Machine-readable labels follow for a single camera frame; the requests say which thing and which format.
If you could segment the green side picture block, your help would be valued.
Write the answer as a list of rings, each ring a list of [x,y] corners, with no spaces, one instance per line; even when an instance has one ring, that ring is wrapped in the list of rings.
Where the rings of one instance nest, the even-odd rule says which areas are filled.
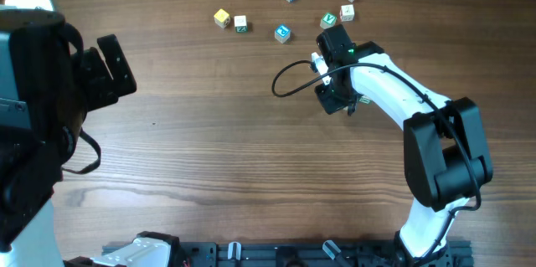
[[[361,97],[359,98],[358,101],[359,101],[360,103],[363,103],[363,104],[368,105],[368,104],[371,103],[372,100],[371,100],[370,98],[368,98],[367,96],[363,95],[363,96],[361,96]]]

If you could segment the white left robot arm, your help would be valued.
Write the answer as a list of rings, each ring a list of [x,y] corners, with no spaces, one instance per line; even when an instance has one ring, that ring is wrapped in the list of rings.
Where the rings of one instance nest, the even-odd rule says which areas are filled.
[[[115,35],[86,48],[61,13],[1,11],[1,263],[64,266],[54,235],[54,185],[93,110],[137,89]]]

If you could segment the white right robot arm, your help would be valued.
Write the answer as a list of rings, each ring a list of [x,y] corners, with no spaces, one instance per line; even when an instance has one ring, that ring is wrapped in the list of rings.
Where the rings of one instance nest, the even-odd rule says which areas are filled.
[[[410,214],[395,235],[392,263],[424,266],[447,252],[446,235],[461,211],[476,211],[480,189],[492,180],[492,160],[477,105],[450,100],[399,69],[374,42],[357,45],[343,25],[316,38],[315,93],[332,114],[352,114],[362,98],[380,107],[402,130]]]

